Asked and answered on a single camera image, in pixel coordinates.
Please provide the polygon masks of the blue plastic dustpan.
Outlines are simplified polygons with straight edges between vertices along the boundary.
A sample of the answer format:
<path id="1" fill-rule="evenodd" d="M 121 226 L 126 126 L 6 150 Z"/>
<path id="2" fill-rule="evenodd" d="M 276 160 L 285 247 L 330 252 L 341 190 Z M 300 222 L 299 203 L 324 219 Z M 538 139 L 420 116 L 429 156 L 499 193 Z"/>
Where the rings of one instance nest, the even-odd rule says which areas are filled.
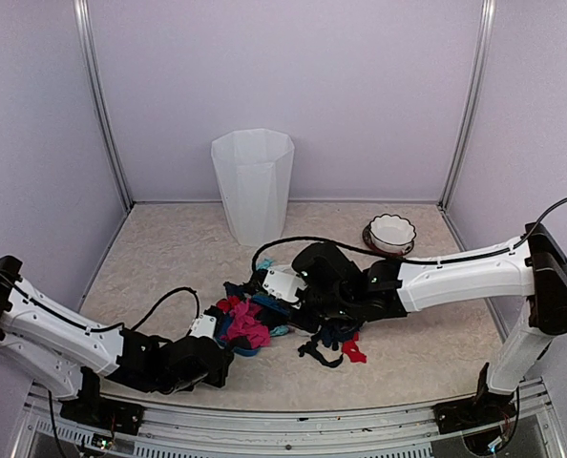
<path id="1" fill-rule="evenodd" d="M 262 348 L 269 347 L 274 339 L 288 334 L 290 329 L 286 325 L 276 326 L 269 330 L 268 338 L 260 338 L 257 343 L 251 343 L 247 336 L 228 338 L 227 331 L 228 328 L 222 326 L 221 329 L 216 332 L 216 342 L 221 347 L 242 357 L 254 357 Z"/>

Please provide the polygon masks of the translucent white waste bin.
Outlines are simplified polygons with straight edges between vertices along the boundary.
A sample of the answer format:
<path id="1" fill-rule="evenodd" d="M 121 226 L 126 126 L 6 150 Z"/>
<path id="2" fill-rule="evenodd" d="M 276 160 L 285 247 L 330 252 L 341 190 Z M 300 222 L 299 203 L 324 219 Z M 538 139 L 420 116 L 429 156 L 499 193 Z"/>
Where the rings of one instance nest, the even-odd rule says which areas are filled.
<path id="1" fill-rule="evenodd" d="M 260 246 L 283 231 L 295 146 L 268 129 L 234 131 L 212 141 L 211 158 L 229 230 L 244 246 Z"/>

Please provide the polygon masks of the blue hand brush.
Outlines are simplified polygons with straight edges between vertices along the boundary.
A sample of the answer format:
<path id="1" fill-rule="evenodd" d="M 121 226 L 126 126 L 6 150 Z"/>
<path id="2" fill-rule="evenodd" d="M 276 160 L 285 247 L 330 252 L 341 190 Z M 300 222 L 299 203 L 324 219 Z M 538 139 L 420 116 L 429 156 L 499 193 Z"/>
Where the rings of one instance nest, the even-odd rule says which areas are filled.
<path id="1" fill-rule="evenodd" d="M 290 306 L 286 302 L 275 299 L 269 295 L 255 294 L 251 297 L 251 301 L 257 305 L 266 307 L 285 317 L 290 316 Z"/>

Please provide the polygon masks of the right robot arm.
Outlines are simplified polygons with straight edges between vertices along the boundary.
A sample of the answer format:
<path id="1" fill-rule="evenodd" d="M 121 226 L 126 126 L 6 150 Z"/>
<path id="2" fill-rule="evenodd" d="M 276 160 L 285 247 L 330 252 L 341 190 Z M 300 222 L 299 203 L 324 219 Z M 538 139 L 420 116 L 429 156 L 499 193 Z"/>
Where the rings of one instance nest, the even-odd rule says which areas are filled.
<path id="1" fill-rule="evenodd" d="M 295 300 L 329 318 L 367 323 L 450 302 L 520 297 L 516 325 L 482 370 L 466 413 L 489 422 L 551 341 L 567 334 L 567 256 L 542 219 L 524 233 L 445 257 L 382 257 L 362 270 L 331 240 L 314 239 L 288 269 Z"/>

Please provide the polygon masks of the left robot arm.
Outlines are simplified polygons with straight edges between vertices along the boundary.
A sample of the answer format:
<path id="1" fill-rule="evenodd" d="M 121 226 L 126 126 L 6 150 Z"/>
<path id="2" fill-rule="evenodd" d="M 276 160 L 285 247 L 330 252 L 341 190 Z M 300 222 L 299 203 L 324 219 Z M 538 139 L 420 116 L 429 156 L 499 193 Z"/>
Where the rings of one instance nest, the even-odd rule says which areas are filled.
<path id="1" fill-rule="evenodd" d="M 197 384 L 224 386 L 234 355 L 215 340 L 215 318 L 197 316 L 176 341 L 97 323 L 48 298 L 21 276 L 21 267 L 13 256 L 0 258 L 0 354 L 56 399 L 73 401 L 91 424 L 112 414 L 109 399 L 88 386 L 101 379 L 164 395 Z"/>

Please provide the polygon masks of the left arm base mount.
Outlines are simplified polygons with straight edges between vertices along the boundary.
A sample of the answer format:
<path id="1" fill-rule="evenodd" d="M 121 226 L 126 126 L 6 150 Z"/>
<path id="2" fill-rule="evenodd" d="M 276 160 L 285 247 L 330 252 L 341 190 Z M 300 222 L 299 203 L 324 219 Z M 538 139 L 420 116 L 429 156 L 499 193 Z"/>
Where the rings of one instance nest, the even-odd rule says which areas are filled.
<path id="1" fill-rule="evenodd" d="M 80 371 L 81 387 L 74 399 L 60 402 L 60 416 L 81 425 L 137 436 L 144 407 L 103 397 L 100 378 L 88 367 Z"/>

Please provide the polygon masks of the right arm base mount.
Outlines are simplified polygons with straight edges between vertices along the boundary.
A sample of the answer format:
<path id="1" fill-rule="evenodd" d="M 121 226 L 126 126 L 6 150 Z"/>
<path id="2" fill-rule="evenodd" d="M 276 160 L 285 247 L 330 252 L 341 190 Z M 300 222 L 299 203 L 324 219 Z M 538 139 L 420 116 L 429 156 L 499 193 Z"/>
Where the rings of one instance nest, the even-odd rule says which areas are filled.
<path id="1" fill-rule="evenodd" d="M 517 415 L 519 407 L 513 402 L 514 393 L 501 395 L 488 389 L 488 368 L 485 363 L 473 396 L 438 403 L 432 408 L 440 434 L 482 427 Z"/>

